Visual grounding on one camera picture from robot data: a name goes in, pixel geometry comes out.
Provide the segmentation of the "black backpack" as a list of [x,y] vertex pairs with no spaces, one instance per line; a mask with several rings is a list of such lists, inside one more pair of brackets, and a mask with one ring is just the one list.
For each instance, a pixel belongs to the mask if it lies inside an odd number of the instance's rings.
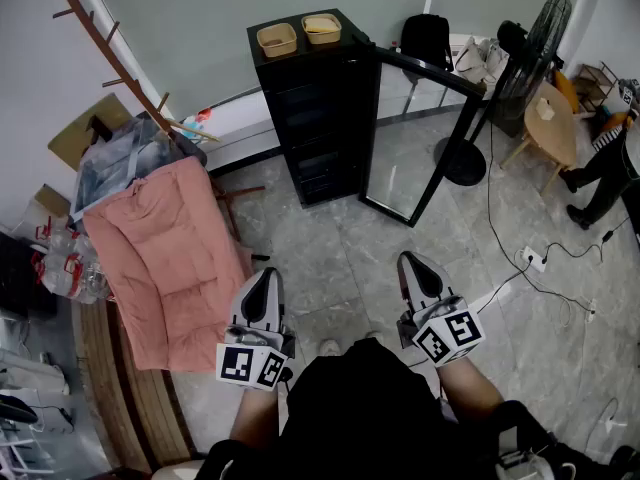
[[402,28],[401,53],[452,72],[454,66],[449,35],[446,18],[432,14],[411,16]]

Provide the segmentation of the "plastic-wrapped picture frame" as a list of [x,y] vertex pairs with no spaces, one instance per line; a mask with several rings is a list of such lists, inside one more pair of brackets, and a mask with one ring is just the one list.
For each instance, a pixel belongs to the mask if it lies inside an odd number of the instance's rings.
[[134,118],[100,139],[81,158],[70,218],[82,219],[86,210],[125,190],[136,179],[184,157],[177,145],[151,119]]

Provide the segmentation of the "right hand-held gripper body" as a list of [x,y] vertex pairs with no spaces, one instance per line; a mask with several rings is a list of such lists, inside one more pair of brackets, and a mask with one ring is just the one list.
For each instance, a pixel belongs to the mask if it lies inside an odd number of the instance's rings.
[[465,357],[486,340],[477,312],[458,295],[406,311],[397,329],[402,347],[417,347],[436,368]]

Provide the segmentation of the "wooden coat rack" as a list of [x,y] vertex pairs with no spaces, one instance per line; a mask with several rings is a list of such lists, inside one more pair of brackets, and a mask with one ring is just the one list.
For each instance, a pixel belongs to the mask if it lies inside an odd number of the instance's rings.
[[[176,132],[174,128],[180,129],[180,131],[185,130],[185,127],[182,123],[174,119],[167,119],[162,115],[161,109],[164,106],[164,103],[168,99],[169,93],[165,93],[165,95],[161,98],[160,103],[153,104],[151,100],[144,93],[142,86],[138,79],[134,79],[128,72],[127,68],[122,64],[120,59],[117,57],[116,53],[111,49],[110,42],[113,35],[118,31],[119,22],[115,22],[107,36],[103,36],[102,33],[97,28],[94,23],[94,11],[87,12],[80,0],[66,0],[69,4],[69,9],[65,11],[61,11],[55,15],[55,17],[64,16],[68,14],[74,14],[79,22],[82,24],[83,28],[88,33],[89,37],[92,39],[98,50],[104,56],[106,61],[111,65],[111,67],[115,70],[118,77],[116,80],[109,81],[103,83],[103,87],[109,87],[113,85],[124,84],[134,95],[134,97],[141,103],[144,110],[147,114],[154,120],[154,122],[158,125],[161,131],[173,141],[176,145],[181,145],[180,140],[185,144],[188,142],[192,146],[193,144],[185,138],[182,134]],[[204,131],[198,131],[204,139],[208,141],[221,142],[221,140],[211,134],[208,134]],[[264,191],[265,186],[255,186],[251,188],[246,188],[238,191],[226,191],[221,190],[217,184],[211,173],[209,173],[209,179],[211,183],[211,187],[213,189],[214,195],[219,202],[222,202],[224,207],[226,207],[226,211],[229,217],[229,222],[231,224],[231,233],[232,236],[240,241],[241,235],[237,226],[237,222],[233,213],[233,202],[238,197],[248,195],[250,193]]]

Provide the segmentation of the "pack of clear water bottles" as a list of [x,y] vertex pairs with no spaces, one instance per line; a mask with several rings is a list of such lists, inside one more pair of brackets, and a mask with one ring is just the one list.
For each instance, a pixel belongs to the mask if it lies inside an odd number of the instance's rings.
[[112,292],[89,237],[71,228],[63,218],[49,217],[36,228],[36,241],[46,251],[36,250],[31,265],[36,282],[50,293],[93,304],[108,299]]

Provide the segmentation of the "person's left forearm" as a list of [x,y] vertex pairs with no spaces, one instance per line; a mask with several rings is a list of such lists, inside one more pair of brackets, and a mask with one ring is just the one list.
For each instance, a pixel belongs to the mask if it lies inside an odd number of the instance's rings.
[[249,448],[266,450],[279,436],[278,393],[246,389],[229,438]]

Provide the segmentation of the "orange cushion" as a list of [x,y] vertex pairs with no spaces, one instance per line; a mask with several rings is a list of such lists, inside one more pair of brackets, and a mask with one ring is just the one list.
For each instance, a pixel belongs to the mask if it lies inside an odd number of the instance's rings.
[[566,98],[572,113],[578,114],[580,111],[580,103],[578,95],[573,83],[559,70],[555,70],[553,74],[554,87]]

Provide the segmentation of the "brown cardboard sheet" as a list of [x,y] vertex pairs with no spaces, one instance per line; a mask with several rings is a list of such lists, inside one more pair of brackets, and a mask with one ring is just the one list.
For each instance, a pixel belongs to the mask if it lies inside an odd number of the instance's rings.
[[48,149],[74,171],[91,145],[110,141],[115,131],[132,119],[132,115],[110,93],[64,128],[48,144]]

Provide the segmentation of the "person's black clothing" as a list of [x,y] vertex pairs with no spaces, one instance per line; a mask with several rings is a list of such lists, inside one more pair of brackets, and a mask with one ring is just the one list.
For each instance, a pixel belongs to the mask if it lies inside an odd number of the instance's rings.
[[288,393],[288,417],[266,450],[229,437],[212,446],[195,480],[498,480],[519,450],[548,461],[555,480],[640,480],[640,451],[608,464],[558,441],[524,404],[507,400],[482,422],[459,422],[424,376],[374,336],[336,357],[319,355]]

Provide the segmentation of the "white bag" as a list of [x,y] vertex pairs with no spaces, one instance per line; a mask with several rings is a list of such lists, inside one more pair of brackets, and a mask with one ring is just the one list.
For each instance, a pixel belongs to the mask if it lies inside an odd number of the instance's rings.
[[495,85],[503,74],[509,54],[497,39],[485,38],[479,43],[470,36],[454,62],[455,71],[474,84]]

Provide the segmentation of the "person's right forearm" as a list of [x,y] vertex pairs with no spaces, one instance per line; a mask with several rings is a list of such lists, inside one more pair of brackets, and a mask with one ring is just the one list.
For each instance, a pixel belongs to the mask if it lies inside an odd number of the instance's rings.
[[498,389],[468,357],[441,366],[437,374],[459,422],[485,421],[504,402]]

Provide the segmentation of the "black standing fan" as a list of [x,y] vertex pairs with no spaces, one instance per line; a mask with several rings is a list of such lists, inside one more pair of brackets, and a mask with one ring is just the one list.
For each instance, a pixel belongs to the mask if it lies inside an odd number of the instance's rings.
[[546,0],[530,30],[506,20],[497,32],[508,61],[471,137],[461,143],[444,177],[459,186],[474,186],[484,178],[487,164],[475,141],[485,123],[521,125],[524,112],[550,66],[563,65],[557,50],[572,12],[570,0]]

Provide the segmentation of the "wooden slatted bench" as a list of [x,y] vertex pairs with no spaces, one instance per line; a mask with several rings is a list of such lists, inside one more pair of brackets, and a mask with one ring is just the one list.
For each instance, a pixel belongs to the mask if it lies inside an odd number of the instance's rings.
[[140,370],[117,305],[71,304],[77,364],[110,464],[151,474],[197,454],[171,374]]

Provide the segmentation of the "pink padded cushion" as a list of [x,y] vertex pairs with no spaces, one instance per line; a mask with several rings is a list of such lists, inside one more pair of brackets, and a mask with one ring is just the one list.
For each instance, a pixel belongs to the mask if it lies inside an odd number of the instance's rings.
[[205,168],[188,157],[82,218],[140,370],[212,372],[251,252],[230,234]]

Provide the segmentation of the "white waist-worn device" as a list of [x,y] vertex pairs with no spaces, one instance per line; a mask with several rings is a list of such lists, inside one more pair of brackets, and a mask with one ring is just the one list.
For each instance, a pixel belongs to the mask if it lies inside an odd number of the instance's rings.
[[495,465],[495,472],[498,480],[555,480],[546,459],[519,450],[501,455]]

